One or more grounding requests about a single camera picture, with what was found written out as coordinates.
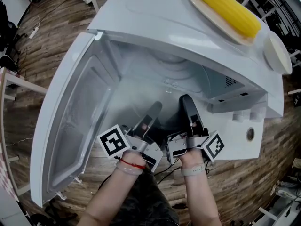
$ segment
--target corn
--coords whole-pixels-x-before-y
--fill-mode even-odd
[[[254,38],[261,24],[256,16],[235,0],[203,0],[243,36]]]

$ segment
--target hand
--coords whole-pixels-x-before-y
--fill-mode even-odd
[[[187,153],[179,157],[182,162],[182,168],[193,168],[204,162],[200,149],[192,148]]]
[[[140,166],[146,165],[146,161],[142,158],[140,152],[127,150],[123,153],[122,159],[128,163],[136,163],[137,165]]]

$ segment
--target beige plate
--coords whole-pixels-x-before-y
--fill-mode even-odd
[[[254,38],[245,37],[236,32],[228,22],[223,19],[217,12],[215,12],[211,7],[209,7],[202,0],[190,0],[192,4],[205,15],[212,23],[214,23],[220,30],[225,34],[235,40],[237,43],[251,46],[254,42]]]

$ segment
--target wooden floor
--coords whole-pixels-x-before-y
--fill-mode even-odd
[[[21,75],[46,88],[71,43],[80,31],[86,29],[95,15],[92,6],[80,0],[67,0],[43,18],[64,1],[42,0],[38,8],[30,8],[20,25],[22,29],[19,33],[30,34],[38,24],[37,16],[40,16],[40,28],[35,37],[32,40],[23,38],[18,44],[22,51],[19,64]],[[292,98],[286,95],[295,86],[294,75],[284,77],[285,114],[283,118],[265,120],[258,159],[216,161],[209,165],[209,183],[226,225],[231,220],[243,220],[245,223],[254,220],[259,214],[258,207],[265,207],[272,199],[269,192],[273,184],[291,167],[301,141],[301,107],[294,108]],[[16,94],[16,101],[6,102],[4,127],[7,145],[33,136],[43,102],[43,96],[25,89],[16,88],[11,93]],[[19,186],[29,180],[31,146],[32,140],[26,140],[8,147],[10,155],[20,156],[20,161],[11,163]],[[113,171],[114,165],[114,160],[107,160],[101,148],[94,146],[86,171],[80,176],[83,183],[69,185],[63,191],[67,196],[65,201],[57,199],[62,211],[81,215],[101,182]],[[168,162],[164,158],[158,171],[167,167]],[[186,201],[184,180],[179,171],[164,180],[160,189],[172,205]],[[30,192],[20,196],[20,201],[30,214],[43,212],[43,209],[31,201]],[[187,209],[179,210],[178,213],[181,223],[185,225],[189,221]]]

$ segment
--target gray wristband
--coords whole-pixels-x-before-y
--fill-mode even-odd
[[[123,171],[123,172],[125,172],[125,173],[127,173],[129,175],[136,175],[136,176],[138,176],[138,175],[142,174],[142,172],[143,172],[142,169],[128,168],[128,167],[122,165],[121,162],[117,162],[116,167],[119,170],[121,170],[121,171]]]
[[[197,165],[193,168],[187,169],[187,168],[181,168],[181,173],[184,177],[186,176],[194,176],[197,174],[202,173],[203,171],[205,171],[205,164],[202,163],[200,165]]]

